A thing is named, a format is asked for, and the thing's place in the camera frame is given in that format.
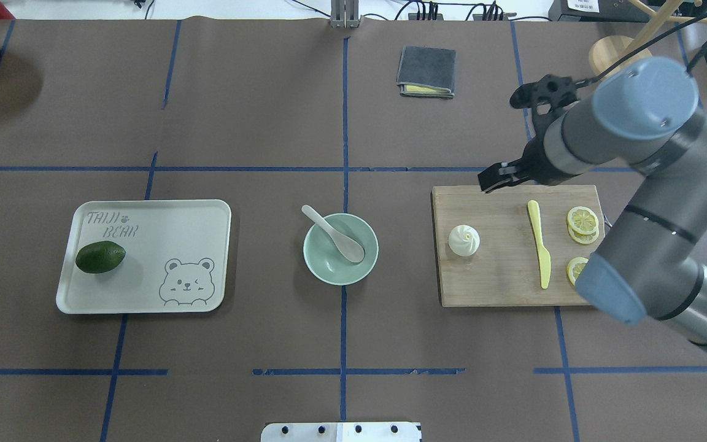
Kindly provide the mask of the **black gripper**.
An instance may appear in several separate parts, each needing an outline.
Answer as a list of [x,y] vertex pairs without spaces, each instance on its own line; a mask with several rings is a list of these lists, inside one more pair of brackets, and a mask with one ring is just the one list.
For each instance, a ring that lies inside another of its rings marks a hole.
[[577,87],[571,77],[548,74],[535,83],[526,83],[514,90],[509,103],[515,109],[531,110],[534,138],[527,143],[518,160],[491,165],[477,174],[482,192],[516,187],[528,180],[558,185],[581,174],[553,163],[551,148],[545,141],[552,124],[560,122],[566,114],[564,107],[577,100]]

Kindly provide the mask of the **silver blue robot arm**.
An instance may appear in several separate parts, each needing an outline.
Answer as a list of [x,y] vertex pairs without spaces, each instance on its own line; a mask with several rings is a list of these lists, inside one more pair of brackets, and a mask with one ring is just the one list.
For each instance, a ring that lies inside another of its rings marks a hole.
[[679,62],[654,56],[622,68],[587,98],[589,81],[551,74],[519,87],[532,112],[522,156],[479,173],[483,192],[534,180],[558,185],[614,159],[643,182],[577,281],[577,292],[627,325],[664,322],[707,353],[707,266],[690,255],[707,232],[707,113]]

